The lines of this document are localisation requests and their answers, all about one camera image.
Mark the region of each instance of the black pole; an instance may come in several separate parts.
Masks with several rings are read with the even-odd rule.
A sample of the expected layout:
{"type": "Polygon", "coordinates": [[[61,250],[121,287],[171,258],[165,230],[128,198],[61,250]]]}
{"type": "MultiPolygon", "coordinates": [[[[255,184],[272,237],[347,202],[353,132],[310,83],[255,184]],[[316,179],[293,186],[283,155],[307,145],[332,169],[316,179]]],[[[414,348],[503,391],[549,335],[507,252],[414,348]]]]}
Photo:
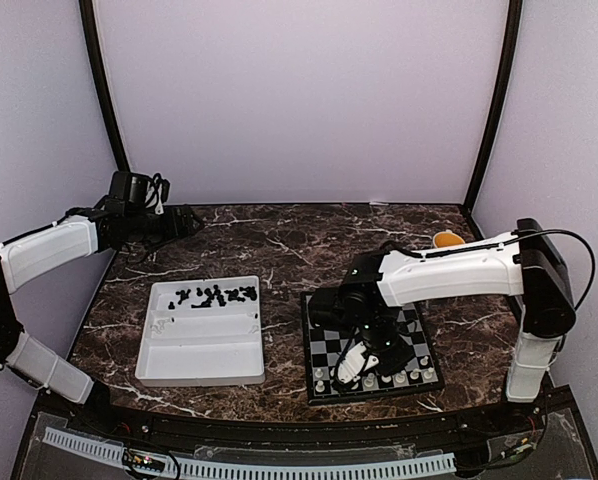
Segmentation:
{"type": "Polygon", "coordinates": [[[492,102],[490,103],[490,111],[488,112],[488,120],[486,121],[486,128],[483,132],[481,146],[477,154],[477,161],[470,179],[470,186],[463,206],[468,211],[472,209],[477,202],[479,190],[483,183],[483,178],[486,175],[488,161],[492,153],[492,147],[495,143],[497,135],[497,128],[501,120],[501,112],[503,111],[503,104],[506,99],[506,92],[508,90],[508,83],[510,82],[510,72],[512,70],[512,61],[515,56],[515,47],[517,45],[517,36],[519,34],[519,24],[521,23],[521,6],[523,0],[510,0],[508,5],[508,19],[506,20],[506,31],[503,37],[503,46],[501,48],[501,59],[499,60],[499,70],[497,71],[497,80],[495,81],[495,89],[492,94],[492,102]]]}
{"type": "Polygon", "coordinates": [[[88,58],[90,59],[92,78],[95,82],[97,97],[99,97],[99,107],[101,108],[101,115],[103,116],[106,131],[108,132],[112,153],[115,156],[117,168],[121,171],[129,172],[130,164],[126,157],[126,151],[123,148],[121,134],[119,133],[119,125],[117,125],[117,117],[115,116],[115,110],[112,106],[108,81],[106,80],[106,71],[103,66],[101,47],[99,46],[97,22],[95,20],[92,0],[79,0],[79,8],[81,10],[83,35],[86,39],[86,47],[88,48],[88,58]]]}

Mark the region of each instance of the perforated metal strip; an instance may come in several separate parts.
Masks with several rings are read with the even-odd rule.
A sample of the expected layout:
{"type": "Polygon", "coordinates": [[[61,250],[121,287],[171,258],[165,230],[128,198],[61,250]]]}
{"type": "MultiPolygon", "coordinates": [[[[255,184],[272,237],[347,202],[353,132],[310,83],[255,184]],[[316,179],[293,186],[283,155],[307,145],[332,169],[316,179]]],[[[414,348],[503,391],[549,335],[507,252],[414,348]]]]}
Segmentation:
{"type": "MultiPolygon", "coordinates": [[[[43,442],[112,467],[124,468],[121,459],[124,447],[119,442],[102,441],[48,427],[43,442]]],[[[319,467],[277,467],[203,462],[176,457],[182,479],[220,480],[397,480],[428,478],[456,471],[452,453],[425,458],[361,465],[319,467]]],[[[174,462],[165,456],[166,470],[162,478],[174,478],[174,462]]]]}

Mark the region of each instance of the white tray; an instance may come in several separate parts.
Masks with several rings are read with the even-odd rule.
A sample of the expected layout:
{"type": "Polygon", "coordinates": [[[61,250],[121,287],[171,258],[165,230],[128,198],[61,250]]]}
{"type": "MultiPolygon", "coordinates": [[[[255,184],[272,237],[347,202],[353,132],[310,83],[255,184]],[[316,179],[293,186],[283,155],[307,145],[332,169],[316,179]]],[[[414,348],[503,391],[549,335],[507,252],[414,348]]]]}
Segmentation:
{"type": "Polygon", "coordinates": [[[148,387],[198,387],[247,385],[265,379],[259,279],[256,276],[155,283],[150,292],[146,323],[135,370],[148,387]],[[215,298],[211,306],[203,292],[223,295],[225,306],[215,298]],[[227,291],[250,287],[252,296],[239,292],[229,299],[227,291]],[[178,291],[190,290],[181,304],[178,291]]]}

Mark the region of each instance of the marble table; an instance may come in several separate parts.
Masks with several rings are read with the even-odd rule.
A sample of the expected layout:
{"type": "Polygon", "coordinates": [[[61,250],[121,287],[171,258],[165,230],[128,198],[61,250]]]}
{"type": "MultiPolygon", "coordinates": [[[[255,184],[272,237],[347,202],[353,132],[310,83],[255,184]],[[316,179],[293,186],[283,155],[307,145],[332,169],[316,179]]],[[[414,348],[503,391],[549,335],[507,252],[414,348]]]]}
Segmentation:
{"type": "Polygon", "coordinates": [[[500,296],[421,304],[446,386],[443,390],[310,407],[300,294],[335,286],[356,253],[390,239],[412,248],[451,229],[473,237],[456,206],[336,204],[198,207],[207,222],[193,238],[138,263],[117,255],[93,300],[70,361],[110,386],[115,405],[177,415],[256,422],[340,422],[454,411],[495,403],[517,324],[500,296]],[[154,282],[257,275],[266,381],[247,387],[146,388],[135,362],[154,282]]]}

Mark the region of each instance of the table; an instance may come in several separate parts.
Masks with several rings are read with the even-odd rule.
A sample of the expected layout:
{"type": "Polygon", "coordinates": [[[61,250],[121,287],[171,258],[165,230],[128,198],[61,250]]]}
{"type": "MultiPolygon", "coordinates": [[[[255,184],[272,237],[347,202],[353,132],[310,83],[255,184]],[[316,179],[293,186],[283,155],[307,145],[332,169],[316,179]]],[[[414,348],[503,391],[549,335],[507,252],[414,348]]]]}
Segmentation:
{"type": "Polygon", "coordinates": [[[238,205],[199,207],[207,225],[137,263],[119,253],[93,300],[70,361],[110,386],[113,404],[221,420],[341,422],[456,411],[496,403],[518,326],[501,296],[422,302],[446,387],[364,403],[309,407],[300,294],[337,285],[352,257],[390,239],[431,245],[450,229],[473,240],[452,205],[238,205]],[[154,282],[257,275],[266,381],[247,387],[146,388],[135,362],[154,282]]]}

